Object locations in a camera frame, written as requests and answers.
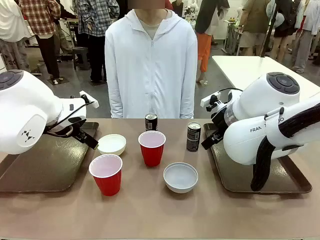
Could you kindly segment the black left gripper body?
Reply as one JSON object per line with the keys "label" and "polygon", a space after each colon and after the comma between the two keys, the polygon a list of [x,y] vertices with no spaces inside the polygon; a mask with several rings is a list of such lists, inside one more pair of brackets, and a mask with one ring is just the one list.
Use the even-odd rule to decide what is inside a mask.
{"label": "black left gripper body", "polygon": [[73,137],[76,140],[85,140],[86,133],[81,130],[82,125],[86,122],[86,118],[76,116],[69,117],[57,126],[46,126],[45,134],[58,138]]}

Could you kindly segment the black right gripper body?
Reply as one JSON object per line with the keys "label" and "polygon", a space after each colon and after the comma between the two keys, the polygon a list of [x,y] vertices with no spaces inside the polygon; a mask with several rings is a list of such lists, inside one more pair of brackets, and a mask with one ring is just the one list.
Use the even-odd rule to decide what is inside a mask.
{"label": "black right gripper body", "polygon": [[221,109],[220,111],[211,115],[211,121],[216,127],[216,133],[221,137],[224,135],[227,129],[227,123],[225,121],[225,111],[225,109]]}

